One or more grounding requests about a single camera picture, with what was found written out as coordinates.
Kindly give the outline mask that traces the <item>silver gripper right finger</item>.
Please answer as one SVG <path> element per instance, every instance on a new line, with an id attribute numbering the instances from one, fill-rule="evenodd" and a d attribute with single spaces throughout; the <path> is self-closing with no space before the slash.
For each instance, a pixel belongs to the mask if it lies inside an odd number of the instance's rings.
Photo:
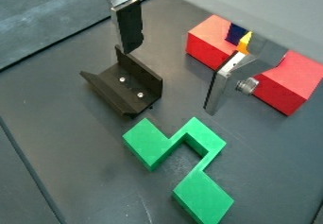
<path id="1" fill-rule="evenodd" d="M 289 52 L 282 45 L 272 41 L 252 43 L 248 50 L 248 55 L 237 51 L 214 74 L 204 106 L 210 115 L 218 112 L 236 92 L 245 95 L 256 92 L 261 84 L 256 77 L 274 68 Z"/>

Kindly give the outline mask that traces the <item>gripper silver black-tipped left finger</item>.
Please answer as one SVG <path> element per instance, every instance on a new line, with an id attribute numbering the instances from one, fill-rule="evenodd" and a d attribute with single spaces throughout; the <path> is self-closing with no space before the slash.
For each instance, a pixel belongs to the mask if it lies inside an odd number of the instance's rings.
<path id="1" fill-rule="evenodd" d="M 123 52 L 131 53 L 143 43 L 143 20 L 141 0 L 107 0 L 111 18 L 119 33 Z"/>

